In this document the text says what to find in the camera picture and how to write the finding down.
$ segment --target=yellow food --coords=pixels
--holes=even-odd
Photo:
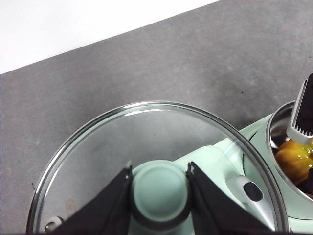
[[[275,157],[283,172],[297,185],[307,179],[309,169],[313,168],[313,140],[308,145],[289,140],[279,147]]]

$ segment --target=white wall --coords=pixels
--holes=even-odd
[[[1,0],[0,73],[216,0]]]

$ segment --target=glass lid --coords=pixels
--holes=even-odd
[[[173,161],[186,170],[194,161],[230,199],[262,223],[272,230],[288,230],[278,186],[249,141],[208,112],[151,101],[96,117],[60,147],[37,186],[27,232],[44,232],[54,218],[68,219],[127,164],[136,169],[151,160]],[[243,160],[250,164],[243,165]],[[243,199],[239,194],[245,185]]]

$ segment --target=stainless steel bowl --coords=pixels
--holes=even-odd
[[[286,130],[293,105],[294,101],[280,107],[251,139],[251,143],[270,167],[282,192],[288,216],[313,219],[313,199],[292,183],[275,159],[279,146],[289,140]]]

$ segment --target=gray surface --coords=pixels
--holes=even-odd
[[[312,22],[311,0],[223,0],[3,74],[1,231],[25,230],[32,183],[104,111],[171,100],[240,129],[294,99],[313,70]]]

